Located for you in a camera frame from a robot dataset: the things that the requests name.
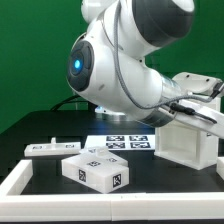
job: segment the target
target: white cube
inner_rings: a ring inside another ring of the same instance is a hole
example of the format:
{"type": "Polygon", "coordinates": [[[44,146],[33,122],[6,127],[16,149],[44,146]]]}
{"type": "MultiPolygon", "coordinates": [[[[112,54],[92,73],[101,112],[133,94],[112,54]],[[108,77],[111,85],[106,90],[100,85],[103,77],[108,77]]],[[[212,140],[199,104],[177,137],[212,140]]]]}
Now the white cube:
{"type": "Polygon", "coordinates": [[[101,193],[129,184],[128,167],[88,153],[62,160],[62,175],[101,193]]]}
{"type": "Polygon", "coordinates": [[[80,153],[88,153],[97,156],[98,158],[105,159],[113,164],[119,164],[128,167],[128,161],[109,152],[107,146],[96,146],[91,148],[82,149],[80,153]]]}

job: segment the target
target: white border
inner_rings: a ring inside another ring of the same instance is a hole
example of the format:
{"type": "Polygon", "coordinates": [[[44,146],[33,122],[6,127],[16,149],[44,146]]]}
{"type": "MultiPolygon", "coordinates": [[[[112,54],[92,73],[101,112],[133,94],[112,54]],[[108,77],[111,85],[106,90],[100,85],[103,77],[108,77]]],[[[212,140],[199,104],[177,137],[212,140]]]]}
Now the white border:
{"type": "Polygon", "coordinates": [[[0,222],[224,219],[224,193],[20,196],[32,177],[22,160],[0,186],[0,222]]]}

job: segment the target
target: blue indicator light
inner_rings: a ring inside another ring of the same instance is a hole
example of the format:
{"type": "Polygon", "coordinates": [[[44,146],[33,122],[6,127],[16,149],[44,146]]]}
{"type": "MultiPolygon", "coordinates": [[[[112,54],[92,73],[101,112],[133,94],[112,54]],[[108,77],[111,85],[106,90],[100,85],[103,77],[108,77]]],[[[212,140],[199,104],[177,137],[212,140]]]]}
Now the blue indicator light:
{"type": "Polygon", "coordinates": [[[76,60],[76,61],[74,62],[74,67],[75,67],[75,69],[80,70],[80,69],[82,68],[82,63],[81,63],[81,61],[80,61],[80,60],[76,60]]]}

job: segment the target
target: qr-like marker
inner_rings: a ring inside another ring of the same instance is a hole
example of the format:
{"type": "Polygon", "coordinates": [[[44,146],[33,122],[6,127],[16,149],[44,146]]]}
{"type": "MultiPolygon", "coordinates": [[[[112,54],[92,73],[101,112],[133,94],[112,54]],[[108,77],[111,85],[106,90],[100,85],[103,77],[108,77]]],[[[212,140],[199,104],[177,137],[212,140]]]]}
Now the qr-like marker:
{"type": "Polygon", "coordinates": [[[96,149],[89,149],[88,150],[90,153],[95,153],[96,152],[96,149]]]}
{"type": "Polygon", "coordinates": [[[94,161],[94,162],[88,163],[87,165],[92,166],[92,167],[96,167],[96,166],[99,166],[100,163],[94,161]]]}
{"type": "Polygon", "coordinates": [[[147,136],[129,136],[130,141],[148,141],[148,137],[147,136]]]}
{"type": "Polygon", "coordinates": [[[34,150],[40,150],[40,149],[43,149],[43,146],[34,146],[33,149],[34,150]]]}
{"type": "Polygon", "coordinates": [[[114,158],[110,158],[110,159],[108,159],[107,161],[112,162],[112,163],[117,162],[117,160],[116,160],[116,159],[114,159],[114,158]]]}
{"type": "Polygon", "coordinates": [[[75,146],[74,145],[66,145],[65,148],[66,149],[73,149],[73,148],[75,148],[75,146]]]}
{"type": "Polygon", "coordinates": [[[107,136],[108,142],[122,142],[125,141],[124,136],[107,136]]]}
{"type": "Polygon", "coordinates": [[[151,146],[148,142],[135,142],[131,143],[132,149],[150,149],[151,146]]]}
{"type": "Polygon", "coordinates": [[[83,170],[79,170],[79,180],[86,182],[86,172],[83,170]]]}
{"type": "Polygon", "coordinates": [[[113,187],[118,187],[121,185],[121,174],[113,177],[113,187]]]}
{"type": "Polygon", "coordinates": [[[107,143],[109,149],[125,149],[125,143],[107,143]]]}

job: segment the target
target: black table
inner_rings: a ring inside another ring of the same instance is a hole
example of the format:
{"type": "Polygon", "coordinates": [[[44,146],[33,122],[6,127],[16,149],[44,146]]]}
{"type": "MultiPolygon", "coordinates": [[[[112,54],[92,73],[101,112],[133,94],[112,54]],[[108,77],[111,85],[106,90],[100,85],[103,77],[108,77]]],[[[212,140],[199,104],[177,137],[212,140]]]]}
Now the black table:
{"type": "MultiPolygon", "coordinates": [[[[32,112],[0,135],[0,183],[16,164],[24,159],[24,149],[28,144],[49,143],[52,137],[57,137],[58,142],[80,141],[83,147],[88,135],[150,135],[154,133],[153,128],[138,122],[103,121],[95,118],[95,114],[89,111],[32,112]]],[[[220,155],[223,154],[223,148],[223,142],[220,141],[220,155]]],[[[197,171],[156,157],[153,151],[116,151],[115,153],[129,162],[130,184],[113,193],[224,191],[224,181],[216,173],[216,166],[197,171]]],[[[62,156],[35,158],[33,160],[34,175],[22,194],[97,193],[63,177],[61,159],[62,156]]],[[[134,223],[179,222],[135,221],[134,223]]],[[[213,220],[212,223],[223,222],[223,220],[213,220]]],[[[181,223],[211,223],[211,221],[188,220],[181,223]]]]}

